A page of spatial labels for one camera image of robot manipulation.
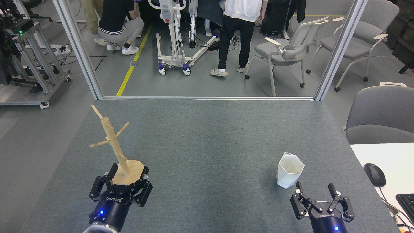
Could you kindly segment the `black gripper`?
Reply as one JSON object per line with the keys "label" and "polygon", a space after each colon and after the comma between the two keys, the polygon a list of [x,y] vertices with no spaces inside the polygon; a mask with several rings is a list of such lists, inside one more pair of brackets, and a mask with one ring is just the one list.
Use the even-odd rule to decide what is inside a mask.
{"label": "black gripper", "polygon": [[[118,165],[114,163],[108,174],[97,176],[89,193],[89,198],[98,204],[89,214],[89,224],[99,222],[108,224],[116,231],[121,231],[128,214],[132,197],[139,207],[144,207],[152,191],[152,184],[148,180],[149,168],[144,166],[141,177],[133,183],[133,196],[130,190],[124,190],[123,185],[114,185],[112,179],[118,171]],[[107,190],[101,194],[103,185]]]}
{"label": "black gripper", "polygon": [[[343,220],[351,222],[355,218],[351,201],[337,191],[333,183],[328,184],[328,190],[332,197],[331,203],[315,201],[304,194],[301,182],[296,181],[296,191],[290,199],[295,217],[301,220],[309,214],[314,233],[347,233]],[[338,203],[343,208],[343,216],[336,208]]]}

